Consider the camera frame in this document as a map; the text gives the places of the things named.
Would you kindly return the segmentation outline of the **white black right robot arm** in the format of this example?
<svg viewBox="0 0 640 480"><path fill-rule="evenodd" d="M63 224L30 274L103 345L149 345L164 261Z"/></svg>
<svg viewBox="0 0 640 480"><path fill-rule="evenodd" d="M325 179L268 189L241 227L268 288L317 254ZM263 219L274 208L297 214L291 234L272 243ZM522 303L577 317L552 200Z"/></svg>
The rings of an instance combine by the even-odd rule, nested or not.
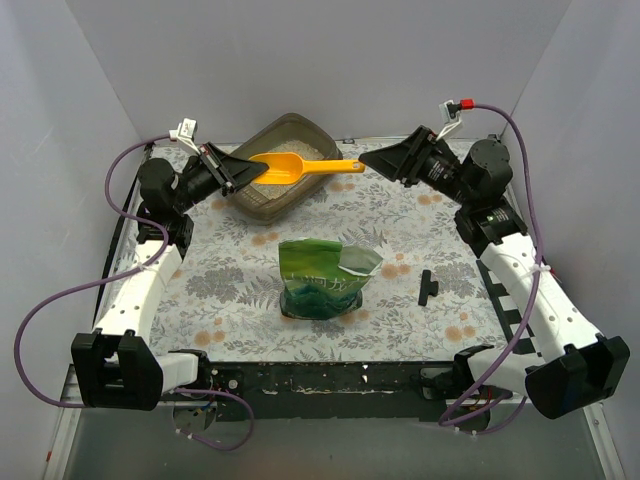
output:
<svg viewBox="0 0 640 480"><path fill-rule="evenodd" d="M428 385L475 397L487 386L528 398L543 416L559 418L613 395L630 357L619 337L608 338L574 306L539 258L526 226L505 197L513 172L507 148L475 142L464 159L426 127L405 140L359 157L367 167L405 187L425 183L459 204L454 220L462 240L492 272L531 330L537 351L515 352L519 338L498 350L460 351L450 372Z"/></svg>

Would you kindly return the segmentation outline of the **orange plastic scoop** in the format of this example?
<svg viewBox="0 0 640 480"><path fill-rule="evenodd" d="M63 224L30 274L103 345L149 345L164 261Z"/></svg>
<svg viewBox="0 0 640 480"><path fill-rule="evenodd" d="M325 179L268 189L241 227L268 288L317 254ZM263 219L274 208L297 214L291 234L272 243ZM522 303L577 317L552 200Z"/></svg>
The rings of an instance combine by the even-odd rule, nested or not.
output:
<svg viewBox="0 0 640 480"><path fill-rule="evenodd" d="M305 175L359 174L366 166L357 159L306 160L294 152L268 152L254 155L250 161L263 162L268 171L254 180L260 185L292 185Z"/></svg>

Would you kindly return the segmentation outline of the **green litter bag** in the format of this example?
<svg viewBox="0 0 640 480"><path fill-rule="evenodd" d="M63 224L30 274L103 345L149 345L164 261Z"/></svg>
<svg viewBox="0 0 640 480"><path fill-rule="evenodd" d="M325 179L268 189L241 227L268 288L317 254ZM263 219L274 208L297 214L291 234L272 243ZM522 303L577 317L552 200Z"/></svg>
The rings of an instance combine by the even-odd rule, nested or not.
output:
<svg viewBox="0 0 640 480"><path fill-rule="evenodd" d="M362 289L383 264L372 249L315 238L283 241L278 255L280 310L299 320L324 321L359 309Z"/></svg>

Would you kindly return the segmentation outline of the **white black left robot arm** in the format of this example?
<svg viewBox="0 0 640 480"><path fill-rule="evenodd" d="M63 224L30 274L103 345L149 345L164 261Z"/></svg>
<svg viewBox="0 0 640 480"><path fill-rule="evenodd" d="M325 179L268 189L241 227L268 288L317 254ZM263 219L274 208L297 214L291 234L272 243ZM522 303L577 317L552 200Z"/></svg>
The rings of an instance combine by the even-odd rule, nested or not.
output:
<svg viewBox="0 0 640 480"><path fill-rule="evenodd" d="M228 195L244 188L267 169L211 143L197 147L180 172L163 158L150 158L139 167L142 202L135 256L141 264L93 331L77 334L71 345L85 405L149 411L176 388L193 400L211 392L206 354L183 349L154 355L148 346L151 326L191 243L194 223L188 210L216 192Z"/></svg>

